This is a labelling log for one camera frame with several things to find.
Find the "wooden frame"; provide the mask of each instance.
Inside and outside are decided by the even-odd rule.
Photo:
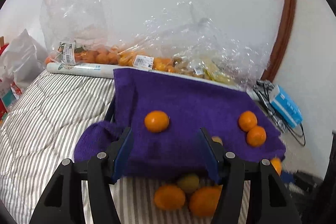
[[[261,77],[262,80],[267,79],[273,81],[279,70],[292,32],[295,7],[296,0],[285,0],[283,3],[278,36],[273,46],[273,50],[269,60],[269,66],[267,70],[264,71]]]

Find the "purple towel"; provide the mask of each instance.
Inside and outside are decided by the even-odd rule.
[[[127,162],[126,176],[172,179],[188,172],[203,172],[202,151],[196,146],[196,132],[205,127],[219,136],[228,151],[249,161],[283,158],[285,146],[280,132],[245,93],[194,80],[134,69],[117,69],[115,79],[115,124],[99,122],[78,141],[75,161],[88,160],[104,151],[121,128],[132,126],[134,147]],[[162,110],[170,117],[167,130],[150,133],[145,116]],[[254,112],[265,128],[266,142],[259,148],[246,143],[246,133],[238,127],[244,111]]]

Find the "blue box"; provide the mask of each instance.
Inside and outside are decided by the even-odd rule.
[[[271,91],[269,102],[283,116],[291,128],[302,122],[303,118],[298,106],[281,86],[276,85]]]

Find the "striped mattress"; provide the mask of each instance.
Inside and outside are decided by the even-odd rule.
[[[104,118],[114,92],[112,79],[44,71],[15,104],[0,129],[0,199],[18,224],[29,223],[53,172],[62,159],[73,159],[81,134]],[[194,218],[187,206],[174,212],[158,210],[152,198],[163,183],[122,178],[111,185],[121,223],[210,223],[210,218]],[[93,223],[86,182],[82,189],[86,223]],[[239,223],[245,223],[248,196],[245,182]]]

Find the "black cable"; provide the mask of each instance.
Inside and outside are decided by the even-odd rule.
[[[266,98],[266,100],[268,101],[269,105],[266,105],[265,107],[268,109],[270,106],[272,107],[270,101],[269,101],[269,86],[266,85],[266,83],[263,83],[262,85],[262,88],[263,88],[263,91],[264,91],[264,97]],[[290,134],[292,134],[292,136],[295,138],[295,140],[302,146],[304,147],[306,145],[306,137],[305,137],[305,132],[303,130],[303,125],[302,123],[300,123],[300,128],[301,128],[301,131],[302,131],[302,134],[298,134],[296,133],[288,124],[288,122],[283,118],[283,116],[275,109],[273,108],[273,112],[274,112],[274,115],[277,116],[279,119],[282,120],[283,124],[285,125],[285,128],[290,132]]]

